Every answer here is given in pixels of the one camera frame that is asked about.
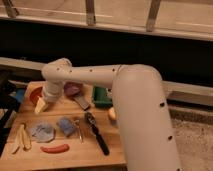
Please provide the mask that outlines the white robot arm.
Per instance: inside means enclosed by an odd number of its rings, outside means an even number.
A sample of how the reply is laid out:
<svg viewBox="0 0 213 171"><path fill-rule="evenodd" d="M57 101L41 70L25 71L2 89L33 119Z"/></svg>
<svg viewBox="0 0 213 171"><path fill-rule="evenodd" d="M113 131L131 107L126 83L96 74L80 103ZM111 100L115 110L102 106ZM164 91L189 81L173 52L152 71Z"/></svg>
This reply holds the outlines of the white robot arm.
<svg viewBox="0 0 213 171"><path fill-rule="evenodd" d="M43 66L43 99L55 102L65 82L112 91L128 171L182 171L160 73L143 64L74 67L66 58Z"/></svg>

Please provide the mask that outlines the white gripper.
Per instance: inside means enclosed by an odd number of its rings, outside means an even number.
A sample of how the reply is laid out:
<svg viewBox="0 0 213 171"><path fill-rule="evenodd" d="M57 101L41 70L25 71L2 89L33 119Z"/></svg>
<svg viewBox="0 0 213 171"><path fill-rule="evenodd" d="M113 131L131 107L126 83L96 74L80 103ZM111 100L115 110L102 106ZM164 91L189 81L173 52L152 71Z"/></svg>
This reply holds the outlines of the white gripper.
<svg viewBox="0 0 213 171"><path fill-rule="evenodd" d="M42 97L38 98L34 110L36 114L39 114L46 110L46 108L48 107L47 102L56 102L61 97L61 85L54 83L45 83L42 88Z"/></svg>

